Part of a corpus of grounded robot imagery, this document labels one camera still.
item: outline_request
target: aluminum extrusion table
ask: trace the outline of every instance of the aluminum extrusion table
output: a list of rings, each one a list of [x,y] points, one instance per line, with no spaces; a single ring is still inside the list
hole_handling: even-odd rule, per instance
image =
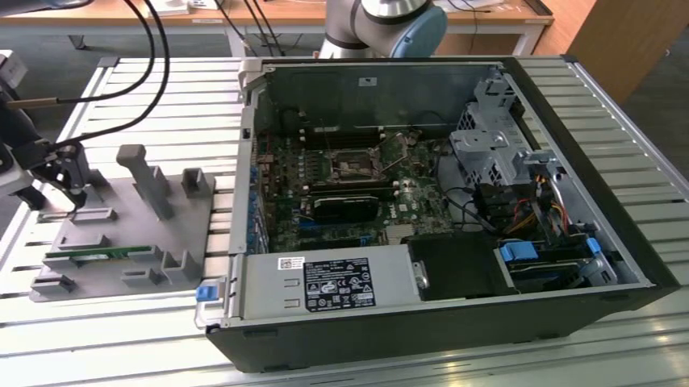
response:
[[[0,385],[522,386],[680,385],[689,377],[689,186],[577,63],[520,59],[567,127],[685,286],[641,310],[608,316],[571,337],[291,372],[242,374],[194,324],[194,292],[36,304],[31,279],[59,223],[26,206],[0,242]],[[122,89],[146,59],[99,68],[84,96]],[[147,145],[165,173],[203,167],[218,179],[207,276],[227,270],[239,114],[233,58],[174,60],[169,92],[129,131],[86,142],[94,167],[123,176],[123,143]],[[162,65],[134,94],[80,104],[62,138],[139,115]],[[536,133],[540,142],[545,139]]]

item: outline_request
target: wooden table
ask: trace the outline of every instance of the wooden table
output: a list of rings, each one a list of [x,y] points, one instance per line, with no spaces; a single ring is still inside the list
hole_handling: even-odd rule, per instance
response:
[[[325,2],[307,3],[309,0],[262,1],[266,16],[275,33],[323,34]],[[146,7],[142,0],[142,13]],[[478,34],[516,34],[520,40],[516,55],[533,52],[544,27],[553,22],[553,16],[538,15],[525,0],[508,0],[502,9],[492,13],[477,13]],[[258,33],[251,14],[238,0],[226,0],[233,22],[242,34]],[[472,12],[449,13],[448,34],[473,34],[476,21]],[[242,39],[230,28],[218,10],[193,10],[189,15],[165,17],[166,32],[170,34],[226,34],[234,56],[246,56]],[[0,18],[0,34],[14,32],[26,35],[115,35],[142,34],[135,15],[122,0],[96,0],[90,6],[75,10],[51,10]]]

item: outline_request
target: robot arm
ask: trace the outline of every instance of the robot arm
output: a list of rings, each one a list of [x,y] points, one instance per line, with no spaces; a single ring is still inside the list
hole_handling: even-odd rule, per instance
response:
[[[329,0],[319,58],[430,56],[446,29],[432,0]]]
[[[78,8],[91,4],[94,0],[3,0],[0,3],[0,17],[36,10],[62,10]]]

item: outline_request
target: white sticker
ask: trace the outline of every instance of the white sticker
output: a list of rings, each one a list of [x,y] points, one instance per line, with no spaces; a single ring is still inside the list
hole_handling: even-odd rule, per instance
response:
[[[302,256],[278,258],[278,270],[291,270],[294,268],[303,268]]]
[[[194,19],[193,23],[198,23],[198,24],[222,24],[223,20],[222,19]]]
[[[378,78],[360,78],[358,87],[370,87],[378,85]]]

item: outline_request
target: green circuit board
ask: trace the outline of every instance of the green circuit board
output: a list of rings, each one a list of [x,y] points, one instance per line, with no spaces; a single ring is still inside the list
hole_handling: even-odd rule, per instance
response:
[[[378,146],[368,149],[309,150],[295,139],[262,139],[258,161],[270,251],[388,245],[386,228],[398,225],[410,225],[416,234],[449,232],[453,220],[432,173],[434,144],[416,141],[408,130],[386,130]],[[350,169],[333,167],[340,160]],[[381,179],[394,185],[394,198],[381,200],[374,220],[319,225],[309,217],[314,198],[303,188],[337,183],[334,172],[345,183]]]

